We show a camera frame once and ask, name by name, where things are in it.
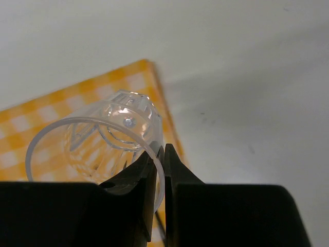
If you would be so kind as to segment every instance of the yellow checkered napkin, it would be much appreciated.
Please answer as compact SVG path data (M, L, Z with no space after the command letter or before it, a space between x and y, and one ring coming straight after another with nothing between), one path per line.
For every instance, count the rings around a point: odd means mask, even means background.
M26 150L42 128L87 104L106 98L119 89L150 97L162 116L164 143L172 143L184 160L184 153L153 64L148 60L140 60L0 112L0 180L27 180L24 164ZM164 211L165 207L162 204L159 213L163 222ZM154 222L152 243L149 246L162 246L157 222Z

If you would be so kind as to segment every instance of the clear plastic cup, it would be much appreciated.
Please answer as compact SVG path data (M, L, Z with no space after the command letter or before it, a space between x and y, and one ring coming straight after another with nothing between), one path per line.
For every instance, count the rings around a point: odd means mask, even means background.
M27 149L26 173L30 181L100 184L146 151L158 172L156 211L165 194L161 146L162 120L149 97L119 90L41 130Z

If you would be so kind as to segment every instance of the white background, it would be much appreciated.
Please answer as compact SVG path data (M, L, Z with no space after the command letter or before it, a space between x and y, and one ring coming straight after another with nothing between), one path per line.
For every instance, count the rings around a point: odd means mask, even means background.
M4 0L0 108L156 62L193 171L274 183L329 232L328 0Z

